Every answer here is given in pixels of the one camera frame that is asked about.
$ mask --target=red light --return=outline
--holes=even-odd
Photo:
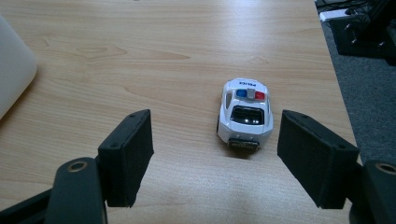
[[[255,94],[254,94],[254,99],[256,99],[256,100],[264,100],[265,99],[264,92],[256,91]]]

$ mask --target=wooden desk surface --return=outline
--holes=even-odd
[[[317,209],[276,155],[283,109],[355,144],[313,0],[2,0],[38,72],[0,121],[0,210],[51,188],[57,168],[149,108],[155,154],[132,209],[110,223],[347,223]],[[251,77],[275,128],[253,155],[216,134],[221,88]]]

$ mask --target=white object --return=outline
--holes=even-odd
[[[346,9],[337,9],[332,11],[320,12],[319,17],[321,21],[329,21],[335,19],[343,19],[345,17],[349,17],[350,15],[346,14]]]
[[[0,15],[0,118],[35,77],[35,57]]]
[[[247,78],[229,80],[224,85],[217,132],[230,148],[258,149],[273,127],[266,86]]]

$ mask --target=toy police car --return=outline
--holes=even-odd
[[[257,150],[274,127],[270,93],[257,80],[229,80],[221,95],[217,132],[229,148]]]

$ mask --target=gray carpet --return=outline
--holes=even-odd
[[[338,55],[332,29],[322,28],[362,161],[396,164],[396,66]]]

